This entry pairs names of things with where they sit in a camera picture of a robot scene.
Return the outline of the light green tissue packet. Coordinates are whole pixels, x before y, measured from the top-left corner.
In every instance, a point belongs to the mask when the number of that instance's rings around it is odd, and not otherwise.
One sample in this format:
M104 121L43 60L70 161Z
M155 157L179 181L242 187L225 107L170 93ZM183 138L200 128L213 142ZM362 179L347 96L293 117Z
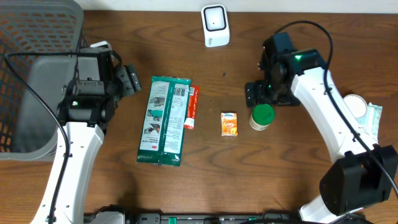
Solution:
M367 133L369 133L376 142L378 140L379 123L382 115L382 107L368 103L366 114L357 119L358 123L362 125Z

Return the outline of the red stick sachet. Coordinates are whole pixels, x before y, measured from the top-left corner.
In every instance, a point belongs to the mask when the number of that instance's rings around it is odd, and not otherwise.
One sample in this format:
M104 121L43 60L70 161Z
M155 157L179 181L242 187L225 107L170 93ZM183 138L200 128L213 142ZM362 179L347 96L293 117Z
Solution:
M199 86L190 87L190 96L188 102L187 117L184 122L184 127L187 129L194 129L195 126L195 116L198 108L198 94L200 92Z

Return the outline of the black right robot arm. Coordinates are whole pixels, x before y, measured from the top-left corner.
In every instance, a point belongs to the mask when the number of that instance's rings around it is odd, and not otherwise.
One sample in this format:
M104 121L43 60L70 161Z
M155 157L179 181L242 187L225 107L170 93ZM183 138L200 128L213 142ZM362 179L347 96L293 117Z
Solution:
M298 211L310 223L334 223L386 201L397 172L396 150L381 147L358 122L326 66L315 49L265 48L259 63L265 79L245 86L252 129L270 126L275 105L303 105L325 141L332 166L320 181L319 196Z

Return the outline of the green lid jar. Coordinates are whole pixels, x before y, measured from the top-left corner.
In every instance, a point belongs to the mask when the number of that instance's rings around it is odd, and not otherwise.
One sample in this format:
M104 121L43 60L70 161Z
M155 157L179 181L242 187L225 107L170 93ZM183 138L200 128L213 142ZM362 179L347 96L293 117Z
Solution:
M249 124L256 131L265 130L274 120L275 111L271 105L256 105L251 113Z

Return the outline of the tall green white packet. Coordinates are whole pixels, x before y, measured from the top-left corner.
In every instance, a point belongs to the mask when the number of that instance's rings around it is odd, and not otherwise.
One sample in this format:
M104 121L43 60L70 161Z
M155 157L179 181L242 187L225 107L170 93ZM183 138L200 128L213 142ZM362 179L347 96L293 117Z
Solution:
M187 78L152 77L137 163L180 166L191 83Z

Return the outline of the white tub container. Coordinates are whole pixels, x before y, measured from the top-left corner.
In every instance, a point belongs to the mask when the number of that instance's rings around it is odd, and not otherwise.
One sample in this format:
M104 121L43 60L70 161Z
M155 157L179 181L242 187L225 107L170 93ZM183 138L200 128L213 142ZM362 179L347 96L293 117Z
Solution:
M366 115L368 105L361 96L349 94L343 98L343 101L346 103L347 107L355 118L362 118Z

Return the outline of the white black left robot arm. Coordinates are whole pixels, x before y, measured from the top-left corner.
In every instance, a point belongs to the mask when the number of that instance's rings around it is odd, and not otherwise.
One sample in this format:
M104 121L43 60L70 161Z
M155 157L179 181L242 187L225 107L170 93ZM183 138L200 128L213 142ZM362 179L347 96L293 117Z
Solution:
M58 141L33 223L83 223L97 153L117 103L141 90L133 64L72 79L57 106Z

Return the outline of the orange snack packet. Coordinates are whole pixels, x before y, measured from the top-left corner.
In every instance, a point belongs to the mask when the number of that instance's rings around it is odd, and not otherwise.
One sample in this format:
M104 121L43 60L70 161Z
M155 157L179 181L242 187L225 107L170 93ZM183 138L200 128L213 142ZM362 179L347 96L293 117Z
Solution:
M238 135L238 119L236 113L221 113L221 135L237 136Z

